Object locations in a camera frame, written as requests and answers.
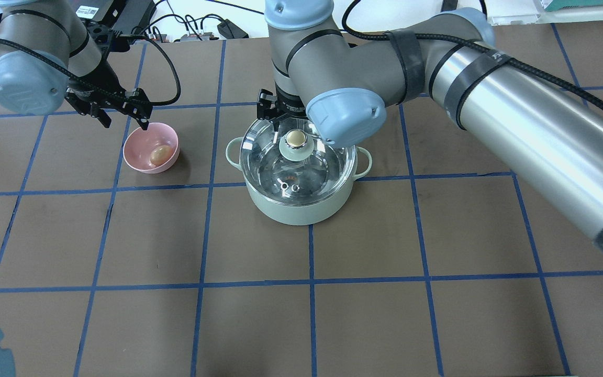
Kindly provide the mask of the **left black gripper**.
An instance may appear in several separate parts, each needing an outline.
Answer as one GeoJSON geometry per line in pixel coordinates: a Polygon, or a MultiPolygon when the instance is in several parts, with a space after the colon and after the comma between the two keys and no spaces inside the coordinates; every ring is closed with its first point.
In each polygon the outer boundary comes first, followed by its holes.
{"type": "Polygon", "coordinates": [[[106,109],[114,109],[134,119],[143,131],[148,131],[152,105],[141,88],[126,90],[108,63],[110,52],[127,52],[129,43],[99,24],[70,26],[69,79],[65,100],[80,115],[89,115],[106,129],[111,118],[106,109]]]}

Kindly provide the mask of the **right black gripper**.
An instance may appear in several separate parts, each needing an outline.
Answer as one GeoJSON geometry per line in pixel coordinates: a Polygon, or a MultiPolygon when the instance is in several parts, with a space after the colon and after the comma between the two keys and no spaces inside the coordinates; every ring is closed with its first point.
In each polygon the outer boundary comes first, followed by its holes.
{"type": "Polygon", "coordinates": [[[308,120],[302,99],[280,88],[275,93],[262,88],[258,93],[258,120],[275,122],[288,117],[308,120]]]}

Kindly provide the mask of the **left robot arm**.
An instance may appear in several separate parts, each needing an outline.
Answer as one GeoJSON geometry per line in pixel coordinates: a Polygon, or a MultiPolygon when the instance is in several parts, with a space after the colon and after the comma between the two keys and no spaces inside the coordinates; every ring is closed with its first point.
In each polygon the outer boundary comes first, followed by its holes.
{"type": "Polygon", "coordinates": [[[110,127],[110,109],[147,129],[152,105],[143,89],[127,91],[67,1],[0,1],[0,106],[50,115],[62,103],[110,127]]]}

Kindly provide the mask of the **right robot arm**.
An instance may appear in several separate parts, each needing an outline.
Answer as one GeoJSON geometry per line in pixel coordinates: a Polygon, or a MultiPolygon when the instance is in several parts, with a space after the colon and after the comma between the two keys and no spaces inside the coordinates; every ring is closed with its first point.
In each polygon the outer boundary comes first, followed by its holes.
{"type": "Polygon", "coordinates": [[[278,105],[350,147],[430,96],[603,251],[603,101],[495,48],[474,8],[364,35],[332,1],[266,1],[278,105]]]}

